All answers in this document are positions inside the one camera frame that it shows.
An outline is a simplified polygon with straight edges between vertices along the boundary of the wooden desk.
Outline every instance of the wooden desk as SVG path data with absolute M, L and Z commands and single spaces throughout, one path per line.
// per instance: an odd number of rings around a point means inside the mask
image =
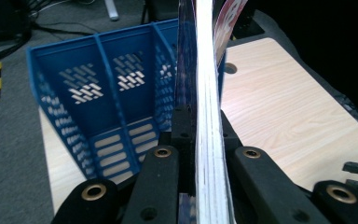
M 345 182 L 358 162 L 358 122 L 281 46 L 266 38 L 227 50 L 222 109 L 246 146 L 259 147 L 299 186 Z M 85 179 L 41 113 L 55 211 Z

